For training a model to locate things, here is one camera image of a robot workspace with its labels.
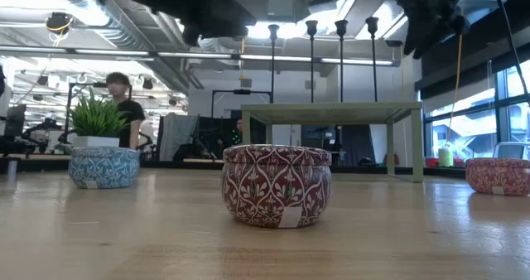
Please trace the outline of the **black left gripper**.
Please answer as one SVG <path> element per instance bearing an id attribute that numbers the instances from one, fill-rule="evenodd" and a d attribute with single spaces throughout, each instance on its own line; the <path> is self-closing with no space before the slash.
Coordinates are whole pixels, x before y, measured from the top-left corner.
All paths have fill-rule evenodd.
<path id="1" fill-rule="evenodd" d="M 238 37 L 248 34 L 247 26 L 256 17 L 237 0 L 187 0 L 181 17 L 182 33 L 187 45 L 197 45 L 199 38 Z"/>

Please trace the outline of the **black candlestick holder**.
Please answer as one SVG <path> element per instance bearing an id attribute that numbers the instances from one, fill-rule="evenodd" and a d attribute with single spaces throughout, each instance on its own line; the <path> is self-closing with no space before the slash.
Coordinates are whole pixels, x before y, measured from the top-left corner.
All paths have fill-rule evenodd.
<path id="1" fill-rule="evenodd" d="M 317 20 L 306 21 L 306 32 L 310 38 L 310 91 L 311 103 L 315 101 L 315 80 L 314 80 L 314 40 L 317 33 Z"/>
<path id="2" fill-rule="evenodd" d="M 348 21 L 343 19 L 335 22 L 336 34 L 339 37 L 340 41 L 340 102 L 344 101 L 344 38 L 347 32 Z"/>
<path id="3" fill-rule="evenodd" d="M 270 31 L 269 39 L 271 41 L 271 90 L 270 90 L 270 103 L 274 103 L 274 89 L 275 89 L 275 50 L 276 50 L 276 40 L 277 40 L 277 32 L 279 30 L 279 26 L 277 24 L 270 24 L 268 26 L 268 30 Z"/>
<path id="4" fill-rule="evenodd" d="M 375 50 L 375 36 L 378 31 L 378 18 L 377 17 L 368 17 L 365 20 L 365 23 L 368 28 L 368 32 L 371 39 L 371 48 L 372 48 L 372 67 L 373 67 L 373 96 L 374 101 L 378 101 L 378 86 L 377 86 L 377 60 L 376 60 L 376 50 Z"/>

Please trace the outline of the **pink patterned tin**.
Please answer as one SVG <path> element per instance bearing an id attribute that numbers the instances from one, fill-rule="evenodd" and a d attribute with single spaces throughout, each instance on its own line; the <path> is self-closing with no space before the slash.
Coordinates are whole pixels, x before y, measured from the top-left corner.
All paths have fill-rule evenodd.
<path id="1" fill-rule="evenodd" d="M 465 179 L 476 192 L 502 196 L 530 195 L 530 161 L 474 158 L 466 162 Z"/>

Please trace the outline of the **dark red patterned tin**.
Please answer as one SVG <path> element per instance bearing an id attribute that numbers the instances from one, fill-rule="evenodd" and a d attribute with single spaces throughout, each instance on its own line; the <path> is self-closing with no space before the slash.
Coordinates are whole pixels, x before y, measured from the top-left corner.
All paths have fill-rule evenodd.
<path id="1" fill-rule="evenodd" d="M 238 221 L 270 229 L 313 225 L 332 193 L 329 152 L 313 147 L 239 145 L 224 150 L 221 193 Z"/>

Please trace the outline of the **light blue patterned tin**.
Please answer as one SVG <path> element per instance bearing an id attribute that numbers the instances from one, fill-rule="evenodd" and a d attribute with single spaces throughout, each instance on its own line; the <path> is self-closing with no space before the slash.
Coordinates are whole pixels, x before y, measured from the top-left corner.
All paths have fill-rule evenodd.
<path id="1" fill-rule="evenodd" d="M 121 147 L 76 147 L 68 172 L 81 189 L 129 187 L 140 169 L 140 152 Z"/>

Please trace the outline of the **grey ceiling box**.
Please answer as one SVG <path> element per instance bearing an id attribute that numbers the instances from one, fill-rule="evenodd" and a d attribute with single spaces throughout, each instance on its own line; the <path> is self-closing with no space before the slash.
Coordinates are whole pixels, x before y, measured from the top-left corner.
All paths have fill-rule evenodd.
<path id="1" fill-rule="evenodd" d="M 267 14 L 270 17 L 292 17 L 293 0 L 267 0 Z"/>

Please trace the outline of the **green perforated metal riser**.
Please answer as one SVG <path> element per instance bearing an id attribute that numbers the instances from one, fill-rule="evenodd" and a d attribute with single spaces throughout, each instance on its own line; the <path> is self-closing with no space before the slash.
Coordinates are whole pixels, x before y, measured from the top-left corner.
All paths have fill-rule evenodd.
<path id="1" fill-rule="evenodd" d="M 272 143 L 274 125 L 355 125 L 387 126 L 388 174 L 395 175 L 393 163 L 393 125 L 405 118 L 412 120 L 412 181 L 424 178 L 422 104 L 420 102 L 363 102 L 320 104 L 245 104 L 241 107 L 243 144 L 251 143 L 251 120 L 266 126 L 266 143 Z"/>

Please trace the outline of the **long ceiling light tube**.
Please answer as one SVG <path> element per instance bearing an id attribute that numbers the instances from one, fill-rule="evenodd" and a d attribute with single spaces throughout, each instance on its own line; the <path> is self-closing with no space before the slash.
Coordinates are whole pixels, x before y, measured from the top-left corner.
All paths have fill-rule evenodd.
<path id="1" fill-rule="evenodd" d="M 257 61 L 285 61 L 309 63 L 313 60 L 319 64 L 338 65 L 372 65 L 372 60 L 366 59 L 340 59 L 330 57 L 310 56 L 272 56 L 253 54 L 228 54 L 228 53 L 200 53 L 200 52 L 166 52 L 166 51 L 120 51 L 102 49 L 82 49 L 82 48 L 57 48 L 39 46 L 0 46 L 0 55 L 32 54 L 32 55 L 80 55 L 80 56 L 110 56 L 132 58 L 134 60 L 154 59 L 156 57 L 166 58 L 186 58 L 200 60 L 257 60 Z"/>

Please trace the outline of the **person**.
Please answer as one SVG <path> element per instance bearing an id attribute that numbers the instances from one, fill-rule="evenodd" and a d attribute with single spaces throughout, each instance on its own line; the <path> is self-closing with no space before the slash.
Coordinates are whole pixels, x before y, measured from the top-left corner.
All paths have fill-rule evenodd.
<path id="1" fill-rule="evenodd" d="M 243 120 L 241 118 L 237 120 L 236 128 L 232 131 L 229 139 L 231 146 L 238 146 L 243 142 Z"/>
<path id="2" fill-rule="evenodd" d="M 119 132 L 119 146 L 136 150 L 139 143 L 140 127 L 145 120 L 142 106 L 129 97 L 129 78 L 120 72 L 107 75 L 106 81 L 108 92 L 113 101 L 118 105 L 121 118 L 125 121 L 125 127 Z"/>

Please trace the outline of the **grey hanging cloth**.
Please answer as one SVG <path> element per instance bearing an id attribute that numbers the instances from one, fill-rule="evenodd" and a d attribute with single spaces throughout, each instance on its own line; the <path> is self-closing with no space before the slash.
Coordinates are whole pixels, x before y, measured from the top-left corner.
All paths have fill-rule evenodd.
<path id="1" fill-rule="evenodd" d="M 181 145 L 192 143 L 192 133 L 196 129 L 198 120 L 198 116 L 175 113 L 161 117 L 157 147 L 160 161 L 172 161 Z"/>

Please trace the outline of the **white office chair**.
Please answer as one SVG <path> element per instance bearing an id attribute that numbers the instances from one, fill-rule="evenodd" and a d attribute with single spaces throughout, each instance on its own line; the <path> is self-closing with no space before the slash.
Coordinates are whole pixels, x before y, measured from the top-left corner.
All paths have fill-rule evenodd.
<path id="1" fill-rule="evenodd" d="M 530 142 L 500 142 L 497 143 L 493 158 L 522 159 L 530 161 Z"/>

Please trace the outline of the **green plant in white pot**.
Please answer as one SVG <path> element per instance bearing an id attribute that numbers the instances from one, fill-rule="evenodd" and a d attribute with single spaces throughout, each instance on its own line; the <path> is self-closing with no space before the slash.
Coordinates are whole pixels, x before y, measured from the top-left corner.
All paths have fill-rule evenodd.
<path id="1" fill-rule="evenodd" d="M 118 104 L 97 98 L 93 90 L 79 98 L 71 112 L 70 123 L 75 134 L 73 148 L 119 147 L 120 132 L 128 126 Z"/>

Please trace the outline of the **black rig frame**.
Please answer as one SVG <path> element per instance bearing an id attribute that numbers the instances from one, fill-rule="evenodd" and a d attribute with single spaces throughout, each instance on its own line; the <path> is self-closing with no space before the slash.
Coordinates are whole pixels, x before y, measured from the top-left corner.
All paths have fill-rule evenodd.
<path id="1" fill-rule="evenodd" d="M 74 134 L 73 127 L 70 123 L 70 115 L 72 110 L 75 108 L 77 103 L 79 102 L 79 98 L 81 96 L 87 96 L 89 95 L 89 91 L 93 90 L 94 95 L 97 98 L 105 98 L 107 100 L 111 100 L 107 97 L 106 94 L 101 94 L 98 91 L 94 91 L 95 89 L 103 89 L 106 87 L 106 84 L 103 82 L 93 82 L 93 83 L 70 83 L 69 84 L 69 90 L 67 94 L 67 103 L 65 106 L 65 131 L 62 139 L 60 140 L 62 143 L 68 142 L 68 136 L 70 134 Z"/>

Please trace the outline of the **black aluminium table frame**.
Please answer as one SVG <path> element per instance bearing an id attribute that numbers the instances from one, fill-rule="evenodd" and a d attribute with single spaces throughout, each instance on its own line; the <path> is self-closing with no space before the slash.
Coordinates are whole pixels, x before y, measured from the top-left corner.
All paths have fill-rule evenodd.
<path id="1" fill-rule="evenodd" d="M 64 159 L 20 159 L 15 157 L 0 157 L 0 175 L 6 174 L 9 162 L 14 161 L 17 164 L 17 172 L 37 172 L 37 171 L 66 171 L 69 166 L 69 160 Z M 213 162 L 141 162 L 141 168 L 152 169 L 187 169 L 187 170 L 206 170 L 220 171 L 223 168 L 222 163 Z M 386 175 L 386 167 L 338 167 L 330 168 L 332 173 L 339 174 L 379 174 Z M 425 176 L 443 176 L 455 179 L 465 179 L 464 168 L 441 168 L 425 167 Z"/>

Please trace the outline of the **grey metal post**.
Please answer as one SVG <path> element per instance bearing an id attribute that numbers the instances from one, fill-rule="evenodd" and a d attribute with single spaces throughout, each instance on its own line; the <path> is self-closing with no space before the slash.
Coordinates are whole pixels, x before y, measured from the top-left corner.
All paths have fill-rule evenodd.
<path id="1" fill-rule="evenodd" d="M 17 179 L 17 164 L 19 158 L 10 157 L 7 161 L 7 180 L 13 182 Z"/>

